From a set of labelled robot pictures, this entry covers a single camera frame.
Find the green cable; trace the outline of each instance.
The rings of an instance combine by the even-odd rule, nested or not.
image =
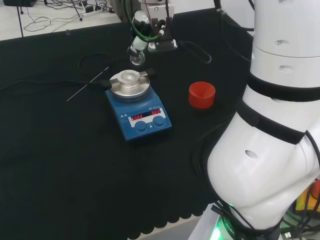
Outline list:
[[[153,36],[153,37],[145,36],[141,32],[139,32],[138,29],[136,29],[135,25],[132,23],[132,19],[128,11],[128,0],[124,0],[124,3],[125,3],[126,15],[128,16],[128,21],[130,22],[132,29],[138,35],[138,37],[146,41],[155,41],[156,39],[158,39],[158,36]]]

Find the green led light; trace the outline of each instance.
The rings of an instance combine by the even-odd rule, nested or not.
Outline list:
[[[213,229],[210,240],[224,240],[224,238],[221,235],[221,231],[219,229],[221,223],[222,223],[222,218],[220,217],[218,223],[216,224],[215,228]]]
[[[221,232],[218,227],[214,228],[210,240],[219,240]]]

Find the black table surface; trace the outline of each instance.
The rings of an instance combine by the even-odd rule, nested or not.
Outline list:
[[[177,14],[180,40],[194,41],[212,55],[205,65],[183,50],[146,54],[134,68],[126,54],[130,27],[124,23],[0,42],[0,87],[17,80],[90,81],[77,68],[84,55],[108,52],[125,69],[152,67],[151,85],[172,129],[125,142],[100,88],[20,83],[0,91],[0,239],[126,240],[179,217],[200,216],[213,195],[190,163],[196,141],[235,112],[249,63],[232,52],[219,32],[215,9]],[[250,57],[252,39],[225,25],[225,38]],[[99,70],[109,59],[92,57]],[[216,101],[198,112],[188,103],[189,86],[212,83]],[[212,133],[212,139],[221,134]]]

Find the red cup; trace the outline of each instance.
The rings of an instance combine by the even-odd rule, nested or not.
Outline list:
[[[210,83],[197,81],[189,88],[189,103],[197,109],[208,109],[215,101],[216,89]]]

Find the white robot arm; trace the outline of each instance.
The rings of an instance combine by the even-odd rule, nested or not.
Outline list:
[[[143,51],[149,52],[174,50],[178,47],[176,40],[171,36],[170,21],[174,16],[175,8],[169,0],[139,0],[141,10],[134,14],[133,32],[136,34],[129,48],[130,60],[135,65],[141,65],[145,60]],[[142,37],[153,33],[156,37]]]
[[[251,77],[207,172],[221,199],[266,230],[320,174],[304,136],[309,130],[320,146],[320,1],[255,0],[254,6]]]

